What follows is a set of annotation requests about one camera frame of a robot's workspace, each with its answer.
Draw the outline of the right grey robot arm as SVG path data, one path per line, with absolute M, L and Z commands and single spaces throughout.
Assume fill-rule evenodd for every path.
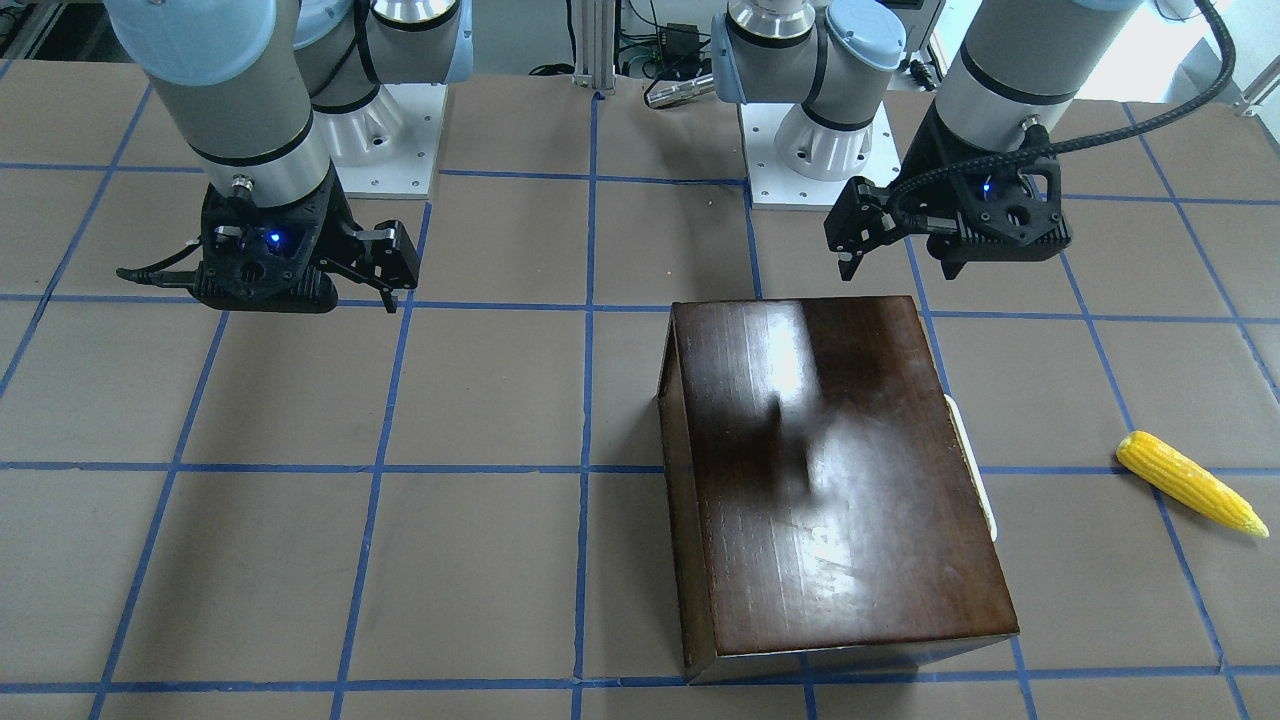
M 384 309 L 419 284 L 415 237 L 366 229 L 340 173 L 417 159 L 396 86 L 443 87 L 474 72 L 468 1 L 109 1 L 118 42 L 201 161 L 198 233 L 134 284 L 182 290 L 233 313 L 321 314 L 334 278 Z

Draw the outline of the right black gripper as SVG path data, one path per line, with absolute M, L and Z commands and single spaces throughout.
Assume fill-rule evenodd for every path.
M 259 208 L 207 187 L 200 211 L 204 255 L 191 295 L 224 311 L 329 313 L 334 277 L 374 288 L 389 314 L 398 290 L 416 290 L 421 259 L 404 224 L 358 231 L 337 170 L 301 200 Z

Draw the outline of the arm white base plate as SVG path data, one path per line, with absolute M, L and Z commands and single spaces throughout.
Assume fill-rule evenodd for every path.
M 827 211 L 854 176 L 883 187 L 900 173 L 883 106 L 869 126 L 850 133 L 813 126 L 797 106 L 786 102 L 740 105 L 739 119 L 756 208 Z
M 315 113 L 351 199 L 428 200 L 433 193 L 447 85 L 384 85 L 366 106 Z

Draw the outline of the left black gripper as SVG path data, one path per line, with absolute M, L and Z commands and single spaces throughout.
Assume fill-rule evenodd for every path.
M 1015 149 L 1050 145 L 1038 115 L 1015 128 Z M 956 136 L 933 106 L 908 150 L 902 181 L 957 161 L 998 152 L 972 146 Z M 925 247 L 954 281 L 972 263 L 1041 263 L 1064 251 L 1071 232 L 1061 208 L 1061 168 L 1056 155 L 965 170 L 910 190 L 895 210 L 888 188 L 864 176 L 844 186 L 824 219 L 828 249 L 837 256 L 840 279 L 854 278 L 863 259 L 909 234 L 928 234 Z

